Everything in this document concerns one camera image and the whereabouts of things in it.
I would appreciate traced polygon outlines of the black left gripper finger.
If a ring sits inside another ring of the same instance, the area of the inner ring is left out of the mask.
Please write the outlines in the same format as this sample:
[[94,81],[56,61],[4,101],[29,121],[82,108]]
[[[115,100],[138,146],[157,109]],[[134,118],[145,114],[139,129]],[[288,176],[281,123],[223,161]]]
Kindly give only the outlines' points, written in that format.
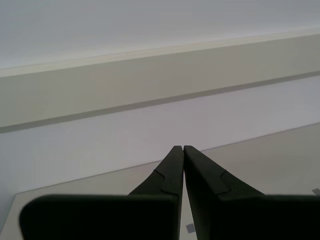
[[25,240],[177,240],[180,237],[184,153],[174,146],[127,195],[51,194],[19,214]]
[[199,240],[314,240],[315,195],[266,195],[186,145],[184,174]]

